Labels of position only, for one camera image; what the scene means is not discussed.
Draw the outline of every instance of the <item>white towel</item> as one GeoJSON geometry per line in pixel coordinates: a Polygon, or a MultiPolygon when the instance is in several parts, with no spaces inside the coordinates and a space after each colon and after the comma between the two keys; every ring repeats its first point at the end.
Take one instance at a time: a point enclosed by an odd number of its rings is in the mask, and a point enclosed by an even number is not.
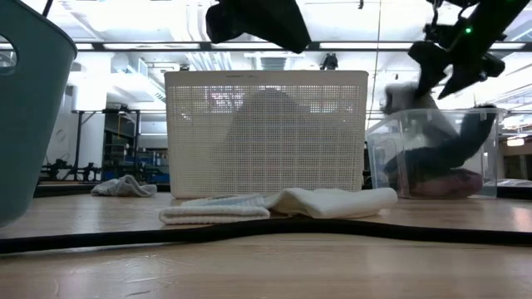
{"type": "Polygon", "coordinates": [[[124,175],[119,179],[110,179],[104,183],[96,185],[92,191],[92,195],[103,196],[139,196],[150,197],[157,193],[157,186],[144,185],[139,183],[132,175],[124,175]]]}
{"type": "Polygon", "coordinates": [[[320,219],[360,218],[379,213],[396,202],[397,194],[390,188],[359,192],[291,188],[269,197],[249,194],[190,200],[180,206],[164,208],[159,219],[164,224],[231,223],[267,219],[269,209],[320,219]]]}

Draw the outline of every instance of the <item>clear plastic bin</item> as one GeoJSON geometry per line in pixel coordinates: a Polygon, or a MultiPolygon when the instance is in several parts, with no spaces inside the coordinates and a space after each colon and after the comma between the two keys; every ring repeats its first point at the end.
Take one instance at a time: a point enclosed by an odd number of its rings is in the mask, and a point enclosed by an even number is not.
{"type": "Polygon", "coordinates": [[[391,187],[411,199],[496,197],[497,124],[504,113],[479,108],[389,115],[366,132],[373,188],[391,187]]]}

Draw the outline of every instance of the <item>teal bin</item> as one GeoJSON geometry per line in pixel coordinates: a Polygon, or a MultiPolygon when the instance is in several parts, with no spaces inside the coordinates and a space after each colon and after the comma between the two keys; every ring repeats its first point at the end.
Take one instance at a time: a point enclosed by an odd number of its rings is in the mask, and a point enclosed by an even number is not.
{"type": "Polygon", "coordinates": [[[19,0],[0,0],[0,36],[17,64],[0,67],[0,227],[22,216],[33,198],[76,45],[19,0]]]}

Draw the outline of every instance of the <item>table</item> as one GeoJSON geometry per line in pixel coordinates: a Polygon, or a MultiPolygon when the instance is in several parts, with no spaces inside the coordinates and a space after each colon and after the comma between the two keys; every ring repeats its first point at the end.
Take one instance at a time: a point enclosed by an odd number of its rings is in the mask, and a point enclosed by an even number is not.
{"type": "MultiPolygon", "coordinates": [[[[178,204],[90,195],[35,199],[0,238],[167,229],[178,204]]],[[[365,221],[532,232],[532,202],[402,200],[365,221]]],[[[1,298],[530,298],[532,250],[283,234],[206,244],[0,257],[1,298]]]]}

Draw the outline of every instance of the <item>white plastic basket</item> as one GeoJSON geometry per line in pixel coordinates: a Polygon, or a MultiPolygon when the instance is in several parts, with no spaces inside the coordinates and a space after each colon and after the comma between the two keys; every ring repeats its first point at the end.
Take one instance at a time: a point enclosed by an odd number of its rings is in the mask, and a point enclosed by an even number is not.
{"type": "Polygon", "coordinates": [[[176,198],[362,187],[365,71],[165,73],[176,198]]]}

